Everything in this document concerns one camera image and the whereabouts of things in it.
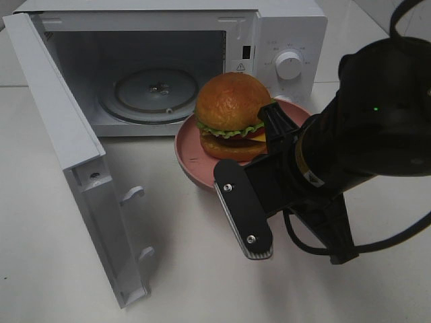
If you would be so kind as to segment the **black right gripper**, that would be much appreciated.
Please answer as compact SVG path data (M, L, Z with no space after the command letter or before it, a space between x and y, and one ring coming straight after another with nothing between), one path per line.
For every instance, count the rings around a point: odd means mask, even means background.
M319 239L330 251L331 264L357 258L344 195L331 197L313 186L297 164L304 129L276 102L262 107L258 117L265 126L267 150L243 167L266 218L286 211L301 219L322 219Z

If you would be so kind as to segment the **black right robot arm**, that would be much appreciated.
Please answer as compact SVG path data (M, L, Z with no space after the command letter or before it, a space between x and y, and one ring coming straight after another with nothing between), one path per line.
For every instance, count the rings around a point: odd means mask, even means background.
M342 264L400 244L429 226L426 215L393 237L353 242L343 194L375 176L430 174L430 44L387 38L339 64L339 90L328 106L293 127L279 106L260 110L268 154L244 168L252 199L240 237L251 259L267 258L267 216L281 211L303 251Z

